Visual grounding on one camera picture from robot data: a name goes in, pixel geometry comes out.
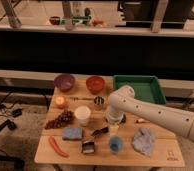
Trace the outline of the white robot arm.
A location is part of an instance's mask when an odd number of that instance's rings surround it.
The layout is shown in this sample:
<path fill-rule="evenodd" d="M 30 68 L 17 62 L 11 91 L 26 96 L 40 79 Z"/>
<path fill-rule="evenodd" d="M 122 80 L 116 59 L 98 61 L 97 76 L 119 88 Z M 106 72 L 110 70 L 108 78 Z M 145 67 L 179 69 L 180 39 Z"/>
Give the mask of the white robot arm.
<path fill-rule="evenodd" d="M 194 112 L 140 101 L 134 98 L 132 87 L 125 85 L 108 96 L 106 118 L 109 123 L 118 123 L 123 113 L 138 117 L 161 126 L 194 143 Z"/>

